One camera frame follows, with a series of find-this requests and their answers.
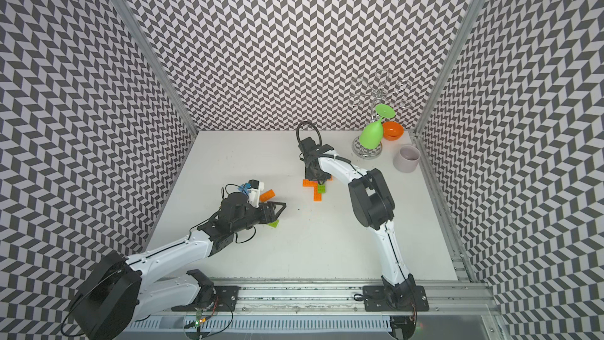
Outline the orange lego brick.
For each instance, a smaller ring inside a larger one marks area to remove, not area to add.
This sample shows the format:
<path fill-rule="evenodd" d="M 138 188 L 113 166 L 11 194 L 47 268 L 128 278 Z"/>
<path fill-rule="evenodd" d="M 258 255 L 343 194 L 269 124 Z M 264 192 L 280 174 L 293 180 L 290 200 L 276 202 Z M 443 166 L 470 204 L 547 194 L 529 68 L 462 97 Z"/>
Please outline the orange lego brick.
<path fill-rule="evenodd" d="M 322 201 L 322 195 L 317 192 L 317 186 L 313 187 L 313 201 L 315 201 L 315 202 Z"/>
<path fill-rule="evenodd" d="M 273 190 L 269 190 L 265 193 L 262 193 L 262 195 L 260 196 L 260 201 L 261 202 L 266 202 L 269 201 L 270 199 L 275 197 L 275 192 Z"/>
<path fill-rule="evenodd" d="M 303 186 L 304 187 L 316 187 L 318 184 L 316 181 L 310 181 L 308 179 L 304 179 L 303 180 Z"/>

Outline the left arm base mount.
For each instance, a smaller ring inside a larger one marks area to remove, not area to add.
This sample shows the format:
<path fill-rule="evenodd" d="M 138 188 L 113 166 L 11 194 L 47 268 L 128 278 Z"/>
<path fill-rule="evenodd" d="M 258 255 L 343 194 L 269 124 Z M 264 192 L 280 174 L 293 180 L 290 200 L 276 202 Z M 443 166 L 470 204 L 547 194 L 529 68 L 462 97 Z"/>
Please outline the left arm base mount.
<path fill-rule="evenodd" d="M 195 269 L 187 272 L 196 281 L 199 291 L 193 301 L 185 305 L 187 311 L 207 309 L 213 312 L 234 311 L 238 302 L 239 286 L 216 285 L 203 272 Z"/>

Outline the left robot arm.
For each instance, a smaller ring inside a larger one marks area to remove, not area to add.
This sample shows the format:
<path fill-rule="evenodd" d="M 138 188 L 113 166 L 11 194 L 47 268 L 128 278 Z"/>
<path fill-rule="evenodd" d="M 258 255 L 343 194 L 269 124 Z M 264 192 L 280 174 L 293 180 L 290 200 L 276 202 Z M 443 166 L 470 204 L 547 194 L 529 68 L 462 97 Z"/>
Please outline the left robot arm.
<path fill-rule="evenodd" d="M 78 287 L 68 316 L 79 326 L 81 336 L 114 339 L 131 322 L 168 309 L 215 312 L 220 296 L 204 272 L 192 269 L 176 278 L 171 274 L 216 255 L 240 231 L 275 223 L 285 208 L 286 203 L 278 201 L 254 205 L 246 194 L 234 192 L 182 239 L 128 257 L 112 251 Z"/>

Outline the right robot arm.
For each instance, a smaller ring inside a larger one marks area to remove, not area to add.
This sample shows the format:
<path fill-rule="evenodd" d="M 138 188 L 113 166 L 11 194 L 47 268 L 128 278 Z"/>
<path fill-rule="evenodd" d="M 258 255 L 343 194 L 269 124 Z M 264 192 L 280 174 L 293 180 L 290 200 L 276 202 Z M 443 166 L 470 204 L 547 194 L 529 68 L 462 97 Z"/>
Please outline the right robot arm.
<path fill-rule="evenodd" d="M 297 144 L 307 180 L 323 183 L 333 177 L 348 187 L 355 218 L 373 234 L 389 306 L 415 309 L 417 285 L 396 241 L 395 202 L 382 172 L 360 168 L 332 146 L 319 145 L 310 137 L 298 138 Z"/>

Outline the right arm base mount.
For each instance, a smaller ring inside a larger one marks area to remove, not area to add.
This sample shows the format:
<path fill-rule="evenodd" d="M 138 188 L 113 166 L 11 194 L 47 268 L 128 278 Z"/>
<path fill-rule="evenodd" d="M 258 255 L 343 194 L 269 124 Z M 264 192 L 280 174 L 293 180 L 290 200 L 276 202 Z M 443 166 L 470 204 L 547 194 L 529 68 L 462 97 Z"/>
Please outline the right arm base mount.
<path fill-rule="evenodd" d="M 363 286 L 363 304 L 367 312 L 428 312 L 429 302 L 423 286 L 401 284 L 388 286 Z"/>

